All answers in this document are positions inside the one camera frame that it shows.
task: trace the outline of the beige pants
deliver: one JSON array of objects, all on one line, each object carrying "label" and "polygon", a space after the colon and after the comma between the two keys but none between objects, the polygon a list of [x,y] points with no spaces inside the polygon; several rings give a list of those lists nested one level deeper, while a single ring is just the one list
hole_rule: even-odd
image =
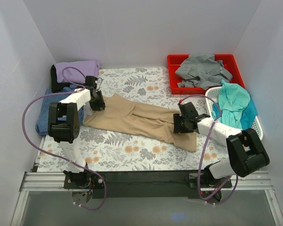
[{"label": "beige pants", "polygon": [[143,135],[187,150],[196,151],[196,134],[174,134],[173,114],[177,110],[133,102],[118,94],[104,97],[104,111],[87,116],[84,126],[132,135]]}]

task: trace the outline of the red plastic container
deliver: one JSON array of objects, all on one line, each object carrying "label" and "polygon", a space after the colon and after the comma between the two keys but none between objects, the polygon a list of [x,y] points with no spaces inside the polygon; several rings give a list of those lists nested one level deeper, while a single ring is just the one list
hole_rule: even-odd
[{"label": "red plastic container", "polygon": [[[170,88],[172,94],[205,94],[206,90],[202,88],[181,88],[177,86],[178,82],[182,81],[178,75],[175,74],[175,71],[179,68],[180,64],[188,58],[189,55],[168,55],[168,69],[169,69],[169,78],[170,78]],[[232,54],[215,54],[215,60],[222,60],[224,68],[227,69],[232,75],[233,78],[231,83],[237,83],[240,86],[244,87],[243,80],[239,73],[235,58]]]}]

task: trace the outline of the gray wall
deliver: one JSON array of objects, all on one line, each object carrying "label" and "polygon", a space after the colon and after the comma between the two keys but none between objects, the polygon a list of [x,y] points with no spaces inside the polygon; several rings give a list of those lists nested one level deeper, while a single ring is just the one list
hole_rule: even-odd
[{"label": "gray wall", "polygon": [[233,53],[260,0],[24,0],[57,62],[166,65],[168,54]]},{"label": "gray wall", "polygon": [[258,110],[283,213],[283,0],[262,0],[234,56]]},{"label": "gray wall", "polygon": [[[22,0],[0,0],[0,226],[10,224],[24,171],[36,156],[22,133],[22,113],[34,97],[44,94],[53,63]],[[36,144],[40,106],[41,102],[33,106],[26,120]]]}]

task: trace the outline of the gray floor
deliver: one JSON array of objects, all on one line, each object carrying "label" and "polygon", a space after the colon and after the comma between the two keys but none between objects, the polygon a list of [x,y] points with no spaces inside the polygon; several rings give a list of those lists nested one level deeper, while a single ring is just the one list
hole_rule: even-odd
[{"label": "gray floor", "polygon": [[[223,197],[229,192],[223,191]],[[30,192],[24,226],[274,226],[264,191],[236,191],[220,206],[186,198],[109,198],[96,212],[72,204],[71,192]],[[91,200],[88,204],[98,204]]]}]

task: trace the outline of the white wall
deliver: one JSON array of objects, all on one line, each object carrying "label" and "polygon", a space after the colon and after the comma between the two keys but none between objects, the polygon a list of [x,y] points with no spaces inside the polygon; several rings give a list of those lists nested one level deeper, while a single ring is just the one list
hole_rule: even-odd
[{"label": "white wall", "polygon": [[57,62],[166,65],[168,54],[233,53],[260,0],[24,0]]},{"label": "white wall", "polygon": [[234,56],[263,126],[268,171],[283,213],[283,0],[262,0]]},{"label": "white wall", "polygon": [[[0,0],[0,226],[10,224],[24,171],[36,156],[22,133],[22,113],[33,97],[44,94],[54,63],[22,0]],[[40,106],[33,106],[26,120],[36,144]]]}]

